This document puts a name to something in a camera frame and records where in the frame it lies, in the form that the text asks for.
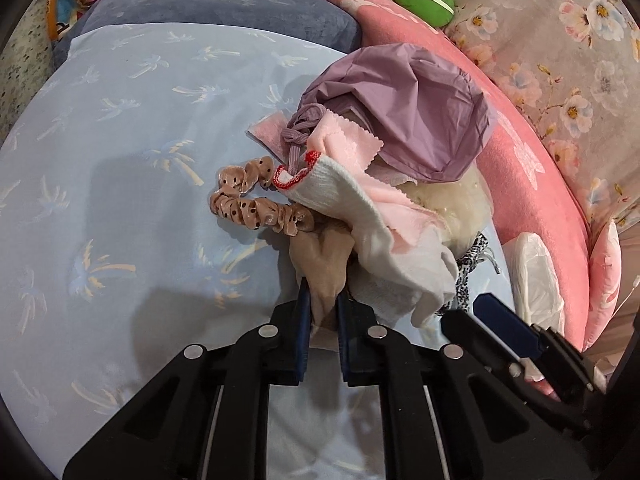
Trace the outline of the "purple drawstring bag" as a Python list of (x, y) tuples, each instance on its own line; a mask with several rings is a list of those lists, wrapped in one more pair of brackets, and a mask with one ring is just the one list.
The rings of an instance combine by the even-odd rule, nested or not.
[(283, 140), (302, 148), (328, 110), (380, 139), (388, 166), (430, 183), (459, 180), (497, 125), (469, 74), (415, 44), (365, 47), (331, 64), (303, 93)]

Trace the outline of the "white plastic trash bag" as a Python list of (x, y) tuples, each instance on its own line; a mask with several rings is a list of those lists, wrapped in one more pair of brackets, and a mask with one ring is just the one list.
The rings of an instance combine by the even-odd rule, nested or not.
[(547, 246), (536, 233), (523, 232), (502, 246), (515, 311), (527, 325), (565, 334), (565, 302)]

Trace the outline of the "black white patterned fabric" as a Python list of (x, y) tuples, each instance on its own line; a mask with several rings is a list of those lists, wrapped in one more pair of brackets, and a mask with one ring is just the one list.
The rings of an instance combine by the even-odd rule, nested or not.
[(495, 254), (489, 247), (488, 238), (482, 232), (478, 232), (471, 247), (457, 260), (456, 294), (448, 304), (450, 309), (465, 310), (466, 312), (471, 310), (469, 279), (471, 273), (483, 262), (489, 262), (495, 274), (501, 273)]

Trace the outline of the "brown polka dot scrunchie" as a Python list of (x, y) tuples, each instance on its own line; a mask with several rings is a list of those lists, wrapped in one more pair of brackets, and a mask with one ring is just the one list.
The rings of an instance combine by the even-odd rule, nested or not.
[(306, 207), (248, 196), (256, 186), (270, 190), (275, 169), (270, 156), (251, 159), (243, 166), (222, 168), (218, 172), (218, 188), (209, 197), (210, 212), (250, 230), (270, 228), (289, 237), (311, 232), (314, 215)]

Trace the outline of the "beige nylon stocking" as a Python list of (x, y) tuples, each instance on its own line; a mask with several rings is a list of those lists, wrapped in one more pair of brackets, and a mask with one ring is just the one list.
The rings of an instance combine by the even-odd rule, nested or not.
[(350, 227), (330, 219), (291, 238), (288, 254), (296, 274), (307, 281), (316, 330), (335, 330), (335, 300), (345, 288), (355, 240)]

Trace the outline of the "pink blanket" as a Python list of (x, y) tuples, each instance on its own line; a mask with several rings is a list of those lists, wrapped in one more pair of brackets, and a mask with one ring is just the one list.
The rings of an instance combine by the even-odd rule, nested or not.
[(494, 201), (499, 240), (538, 234), (549, 249), (565, 310), (565, 338), (585, 348), (589, 314), (586, 222), (560, 170), (528, 121), (509, 99), (440, 30), (392, 0), (328, 0), (356, 18), (362, 43), (416, 44), (467, 72), (498, 112), (495, 128), (476, 163)]

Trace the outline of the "pink printed small pillow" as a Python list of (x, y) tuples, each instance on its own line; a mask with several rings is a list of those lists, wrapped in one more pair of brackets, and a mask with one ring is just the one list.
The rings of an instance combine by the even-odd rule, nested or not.
[(614, 220), (600, 231), (589, 258), (589, 312), (584, 349), (592, 347), (614, 315), (622, 281), (622, 250)]

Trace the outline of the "pink zigzag-edged cloth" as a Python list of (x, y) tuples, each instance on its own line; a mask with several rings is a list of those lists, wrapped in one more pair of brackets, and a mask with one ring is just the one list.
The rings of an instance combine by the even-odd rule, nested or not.
[(342, 220), (352, 229), (358, 252), (438, 255), (444, 222), (367, 169), (383, 142), (340, 115), (326, 112), (299, 156), (285, 153), (282, 113), (250, 127), (250, 134), (282, 162), (274, 187), (289, 200)]

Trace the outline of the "light blue palm-print pillow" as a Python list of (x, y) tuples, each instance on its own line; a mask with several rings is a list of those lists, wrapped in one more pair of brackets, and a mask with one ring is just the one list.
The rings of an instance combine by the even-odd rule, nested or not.
[(216, 219), (220, 168), (292, 114), (335, 49), (257, 29), (105, 26), (1, 150), (1, 396), (52, 474), (189, 344), (296, 296), (285, 240)]

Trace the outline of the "floral grey bedsheet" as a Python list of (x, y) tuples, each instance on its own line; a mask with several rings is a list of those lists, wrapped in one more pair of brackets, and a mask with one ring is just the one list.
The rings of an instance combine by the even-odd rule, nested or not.
[(447, 36), (534, 127), (593, 233), (639, 222), (639, 26), (622, 0), (456, 0)]

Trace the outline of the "white sock red trim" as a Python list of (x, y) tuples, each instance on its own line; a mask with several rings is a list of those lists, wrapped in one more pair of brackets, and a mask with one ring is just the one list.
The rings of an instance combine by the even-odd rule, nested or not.
[(413, 326), (424, 327), (456, 294), (458, 266), (445, 245), (442, 219), (367, 174), (367, 160), (336, 160), (319, 151), (304, 159), (296, 174), (284, 165), (274, 170), (274, 187), (292, 202), (345, 222), (363, 270), (375, 283), (396, 284), (405, 296), (389, 307), (379, 299), (380, 315), (393, 321), (410, 314)]

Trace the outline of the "blue-grey plush pillow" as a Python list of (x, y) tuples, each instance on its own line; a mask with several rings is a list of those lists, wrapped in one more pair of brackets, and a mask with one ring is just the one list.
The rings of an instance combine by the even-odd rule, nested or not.
[(107, 25), (196, 23), (257, 28), (350, 53), (362, 46), (358, 22), (328, 0), (96, 0), (53, 47), (53, 66), (72, 40)]

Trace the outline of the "cream tulle veil with pearls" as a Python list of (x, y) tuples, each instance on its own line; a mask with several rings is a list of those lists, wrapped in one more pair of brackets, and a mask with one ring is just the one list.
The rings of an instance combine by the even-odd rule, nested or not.
[(397, 188), (413, 203), (442, 218), (446, 224), (444, 244), (456, 257), (471, 247), (494, 213), (488, 185), (475, 164), (454, 182), (405, 182)]

